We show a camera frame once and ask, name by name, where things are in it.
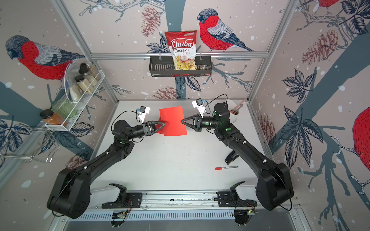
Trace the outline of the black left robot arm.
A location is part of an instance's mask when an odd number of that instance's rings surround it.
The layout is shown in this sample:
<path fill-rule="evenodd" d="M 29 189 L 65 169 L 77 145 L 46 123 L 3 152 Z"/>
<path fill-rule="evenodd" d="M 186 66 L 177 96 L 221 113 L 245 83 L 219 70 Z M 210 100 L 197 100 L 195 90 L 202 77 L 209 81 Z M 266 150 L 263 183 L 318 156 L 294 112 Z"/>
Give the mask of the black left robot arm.
<path fill-rule="evenodd" d="M 124 160 L 134 148 L 135 138 L 151 136 L 165 127 L 164 122 L 148 121 L 135 127 L 125 120 L 114 124 L 114 142 L 101 155 L 76 168 L 60 171 L 47 201 L 47 208 L 69 218 L 82 215 L 91 199 L 90 185 L 111 166 Z"/>

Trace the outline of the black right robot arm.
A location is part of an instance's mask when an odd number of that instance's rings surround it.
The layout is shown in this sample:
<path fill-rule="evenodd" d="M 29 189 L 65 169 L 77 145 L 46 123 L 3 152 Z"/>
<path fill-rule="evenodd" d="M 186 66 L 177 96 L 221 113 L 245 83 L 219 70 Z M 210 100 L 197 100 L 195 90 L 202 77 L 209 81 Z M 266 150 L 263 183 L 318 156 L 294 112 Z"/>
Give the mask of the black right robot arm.
<path fill-rule="evenodd" d="M 230 122 L 227 103 L 216 104 L 212 116 L 196 114 L 182 119 L 181 123 L 195 131 L 213 129 L 219 141 L 250 166 L 258 179 L 256 197 L 265 209 L 271 211 L 284 202 L 291 201 L 294 191 L 289 168 L 264 156 L 244 138 L 241 131 Z"/>

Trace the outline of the white pen cup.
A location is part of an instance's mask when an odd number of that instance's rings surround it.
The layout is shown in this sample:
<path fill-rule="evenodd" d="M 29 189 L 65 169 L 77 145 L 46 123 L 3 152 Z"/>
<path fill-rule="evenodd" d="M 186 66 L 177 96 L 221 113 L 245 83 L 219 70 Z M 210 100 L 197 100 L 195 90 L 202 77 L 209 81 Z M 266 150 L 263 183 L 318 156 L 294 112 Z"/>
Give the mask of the white pen cup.
<path fill-rule="evenodd" d="M 230 111 L 229 119 L 231 123 L 235 123 L 239 115 L 239 112 L 234 110 L 236 107 L 237 104 L 234 101 L 228 100 L 228 109 Z"/>

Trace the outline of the red marker pen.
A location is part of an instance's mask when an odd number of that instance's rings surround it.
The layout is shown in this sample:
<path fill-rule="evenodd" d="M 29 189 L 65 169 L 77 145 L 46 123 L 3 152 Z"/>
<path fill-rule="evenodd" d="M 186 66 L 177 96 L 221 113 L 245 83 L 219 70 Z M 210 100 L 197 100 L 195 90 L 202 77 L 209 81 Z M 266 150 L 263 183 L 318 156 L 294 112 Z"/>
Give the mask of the red marker pen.
<path fill-rule="evenodd" d="M 215 170 L 218 171 L 218 170 L 234 169 L 234 168 L 238 168 L 238 166 L 216 167 Z"/>

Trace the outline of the Chuba cassava chips bag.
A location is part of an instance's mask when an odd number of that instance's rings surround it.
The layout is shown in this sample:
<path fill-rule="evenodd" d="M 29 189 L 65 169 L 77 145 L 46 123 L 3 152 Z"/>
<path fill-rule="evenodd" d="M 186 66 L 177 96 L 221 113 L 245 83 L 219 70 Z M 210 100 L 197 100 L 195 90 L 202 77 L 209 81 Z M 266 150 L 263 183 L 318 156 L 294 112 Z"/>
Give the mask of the Chuba cassava chips bag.
<path fill-rule="evenodd" d="M 165 36 L 172 54 L 174 70 L 197 70 L 197 31 L 165 32 Z"/>

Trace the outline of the beige spice bottle front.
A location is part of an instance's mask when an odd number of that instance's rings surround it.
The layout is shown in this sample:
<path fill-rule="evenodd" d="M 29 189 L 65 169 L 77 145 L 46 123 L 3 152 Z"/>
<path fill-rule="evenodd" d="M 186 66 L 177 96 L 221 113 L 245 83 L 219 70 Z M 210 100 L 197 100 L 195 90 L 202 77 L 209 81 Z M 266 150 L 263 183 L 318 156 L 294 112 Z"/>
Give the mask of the beige spice bottle front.
<path fill-rule="evenodd" d="M 74 79 L 85 94 L 93 94 L 94 88 L 92 84 L 83 75 L 78 75 Z"/>

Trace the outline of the beige spice bottle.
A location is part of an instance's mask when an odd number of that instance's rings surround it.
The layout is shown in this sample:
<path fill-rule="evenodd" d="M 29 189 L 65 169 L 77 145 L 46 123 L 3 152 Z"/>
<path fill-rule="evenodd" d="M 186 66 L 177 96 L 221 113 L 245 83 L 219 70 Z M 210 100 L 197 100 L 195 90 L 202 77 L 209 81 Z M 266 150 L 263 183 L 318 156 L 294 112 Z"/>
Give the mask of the beige spice bottle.
<path fill-rule="evenodd" d="M 74 79 L 85 94 L 93 94 L 94 88 L 92 84 L 83 75 L 78 75 Z"/>
<path fill-rule="evenodd" d="M 80 64 L 79 73 L 85 76 L 92 75 L 97 81 L 101 79 L 99 70 L 93 64 L 86 64 L 86 63 Z"/>

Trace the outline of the beige spice bottle rear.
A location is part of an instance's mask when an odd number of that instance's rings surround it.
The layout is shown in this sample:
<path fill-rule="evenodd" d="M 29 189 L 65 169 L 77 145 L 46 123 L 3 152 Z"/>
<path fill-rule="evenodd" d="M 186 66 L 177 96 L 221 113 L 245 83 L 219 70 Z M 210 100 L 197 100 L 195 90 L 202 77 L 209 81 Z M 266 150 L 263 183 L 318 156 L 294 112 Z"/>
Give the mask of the beige spice bottle rear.
<path fill-rule="evenodd" d="M 99 70 L 93 64 L 86 64 L 86 63 L 80 64 L 79 73 L 85 76 L 92 75 L 97 81 L 101 79 Z"/>

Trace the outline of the green lidded jar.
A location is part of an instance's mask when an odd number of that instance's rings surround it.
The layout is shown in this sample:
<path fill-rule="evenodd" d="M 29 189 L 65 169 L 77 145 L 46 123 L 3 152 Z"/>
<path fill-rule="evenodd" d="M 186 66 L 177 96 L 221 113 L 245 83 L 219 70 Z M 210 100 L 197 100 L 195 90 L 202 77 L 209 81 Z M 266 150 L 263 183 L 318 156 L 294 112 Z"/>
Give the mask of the green lidded jar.
<path fill-rule="evenodd" d="M 52 111 L 59 114 L 63 119 L 72 118 L 77 114 L 75 105 L 68 99 L 60 99 L 52 105 Z"/>

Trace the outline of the orange spice jar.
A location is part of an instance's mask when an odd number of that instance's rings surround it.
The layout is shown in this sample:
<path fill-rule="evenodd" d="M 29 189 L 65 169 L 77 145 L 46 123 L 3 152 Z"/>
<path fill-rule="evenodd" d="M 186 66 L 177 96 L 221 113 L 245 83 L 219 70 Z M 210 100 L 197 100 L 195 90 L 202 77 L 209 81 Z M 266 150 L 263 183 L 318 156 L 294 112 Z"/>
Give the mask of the orange spice jar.
<path fill-rule="evenodd" d="M 67 126 L 67 121 L 60 116 L 58 113 L 54 112 L 51 109 L 46 109 L 40 112 L 40 117 L 43 121 L 49 125 L 62 125 Z"/>

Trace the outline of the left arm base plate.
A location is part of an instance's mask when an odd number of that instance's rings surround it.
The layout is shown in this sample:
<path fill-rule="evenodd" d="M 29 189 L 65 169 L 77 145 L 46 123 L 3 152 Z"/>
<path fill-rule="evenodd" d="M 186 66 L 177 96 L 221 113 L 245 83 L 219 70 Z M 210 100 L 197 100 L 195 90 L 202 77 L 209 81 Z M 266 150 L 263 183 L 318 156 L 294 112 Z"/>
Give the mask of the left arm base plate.
<path fill-rule="evenodd" d="M 140 208 L 142 197 L 142 193 L 124 193 L 116 201 L 102 204 L 102 209 Z"/>

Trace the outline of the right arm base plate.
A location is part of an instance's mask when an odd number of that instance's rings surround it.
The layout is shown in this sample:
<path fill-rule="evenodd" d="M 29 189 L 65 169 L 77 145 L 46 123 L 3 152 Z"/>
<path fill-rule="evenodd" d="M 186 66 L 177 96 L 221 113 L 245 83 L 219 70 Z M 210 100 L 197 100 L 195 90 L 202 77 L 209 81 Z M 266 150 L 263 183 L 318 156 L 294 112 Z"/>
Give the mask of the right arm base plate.
<path fill-rule="evenodd" d="M 254 200 L 242 200 L 236 193 L 231 191 L 219 191 L 216 193 L 214 201 L 218 203 L 221 208 L 234 208 L 234 207 L 251 207 L 257 206 Z"/>

